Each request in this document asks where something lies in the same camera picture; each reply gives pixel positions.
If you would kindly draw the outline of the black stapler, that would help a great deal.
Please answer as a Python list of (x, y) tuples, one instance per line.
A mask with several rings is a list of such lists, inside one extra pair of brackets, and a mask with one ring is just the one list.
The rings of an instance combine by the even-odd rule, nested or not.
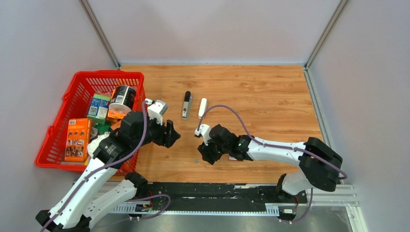
[(192, 104), (192, 94), (190, 91), (186, 91), (184, 95), (183, 105), (182, 105), (182, 113), (181, 118), (187, 120), (190, 113), (190, 108)]

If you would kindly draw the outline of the white stapler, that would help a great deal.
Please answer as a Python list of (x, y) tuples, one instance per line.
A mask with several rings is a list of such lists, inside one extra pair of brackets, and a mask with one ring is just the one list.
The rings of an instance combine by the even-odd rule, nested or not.
[(199, 106), (199, 110), (198, 110), (198, 118), (202, 118), (205, 111), (207, 110), (207, 103), (208, 100), (207, 98), (202, 98), (200, 101), (200, 106)]

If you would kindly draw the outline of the red white staple box sleeve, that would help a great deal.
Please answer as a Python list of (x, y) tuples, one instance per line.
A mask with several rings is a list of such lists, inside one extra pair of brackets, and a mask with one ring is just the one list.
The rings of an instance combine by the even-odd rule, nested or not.
[(228, 160), (238, 161), (236, 158), (229, 156)]

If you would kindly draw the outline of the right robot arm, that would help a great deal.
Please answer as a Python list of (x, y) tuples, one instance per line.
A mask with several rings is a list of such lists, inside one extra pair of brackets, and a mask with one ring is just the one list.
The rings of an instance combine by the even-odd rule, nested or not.
[(267, 141), (248, 135), (236, 136), (220, 124), (213, 128), (202, 124), (194, 135), (203, 139), (198, 151), (210, 164), (227, 154), (240, 161), (268, 160), (299, 167), (299, 171), (280, 177), (276, 196), (281, 202), (289, 202), (310, 188), (336, 190), (343, 159), (318, 138), (309, 137), (306, 142), (297, 143)]

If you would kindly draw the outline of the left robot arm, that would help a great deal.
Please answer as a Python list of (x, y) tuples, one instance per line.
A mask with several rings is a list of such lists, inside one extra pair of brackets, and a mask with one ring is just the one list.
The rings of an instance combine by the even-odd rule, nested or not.
[(119, 185), (103, 196), (93, 197), (141, 146), (155, 143), (170, 148), (180, 137), (171, 120), (163, 124), (145, 112), (128, 113), (119, 128), (99, 142), (69, 192), (54, 207), (37, 214), (41, 231), (88, 232), (124, 201), (143, 200), (148, 193), (147, 180), (135, 171), (126, 174)]

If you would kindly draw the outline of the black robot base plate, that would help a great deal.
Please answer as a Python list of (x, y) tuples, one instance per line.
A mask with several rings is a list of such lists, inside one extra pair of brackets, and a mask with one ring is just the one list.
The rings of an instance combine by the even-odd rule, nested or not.
[(306, 203), (302, 195), (280, 197), (276, 185), (152, 182), (138, 190), (136, 198), (153, 195), (153, 210), (262, 212), (267, 203)]

